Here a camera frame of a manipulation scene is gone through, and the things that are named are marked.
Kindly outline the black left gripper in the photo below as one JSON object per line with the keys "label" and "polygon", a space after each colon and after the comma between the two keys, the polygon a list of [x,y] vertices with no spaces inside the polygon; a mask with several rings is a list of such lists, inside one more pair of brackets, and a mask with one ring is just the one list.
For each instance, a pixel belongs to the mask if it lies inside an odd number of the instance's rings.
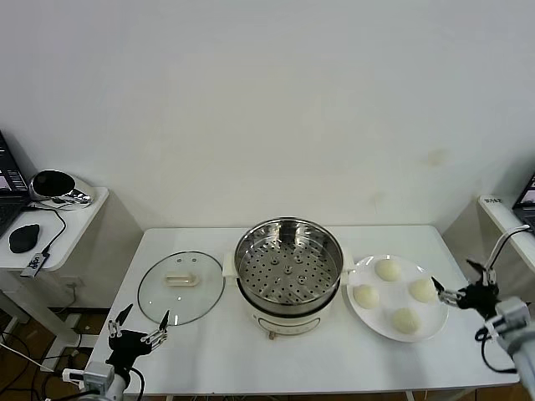
{"label": "black left gripper", "polygon": [[115,368],[132,368],[138,357],[150,354],[151,348],[158,348],[167,339],[169,310],[166,311],[158,328],[149,334],[135,331],[121,332],[132,307],[131,303],[115,319],[108,321],[109,347],[112,353],[105,362]]}

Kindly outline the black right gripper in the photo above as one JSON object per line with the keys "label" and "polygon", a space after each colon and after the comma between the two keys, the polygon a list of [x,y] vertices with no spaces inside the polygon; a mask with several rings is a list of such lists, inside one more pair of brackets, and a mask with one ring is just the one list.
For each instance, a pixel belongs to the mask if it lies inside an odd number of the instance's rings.
{"label": "black right gripper", "polygon": [[499,288],[496,284],[496,272],[492,266],[466,259],[466,262],[481,276],[480,282],[472,283],[458,291],[445,289],[434,277],[432,283],[438,299],[450,306],[460,309],[474,309],[484,320],[497,315],[496,305],[499,303]]}

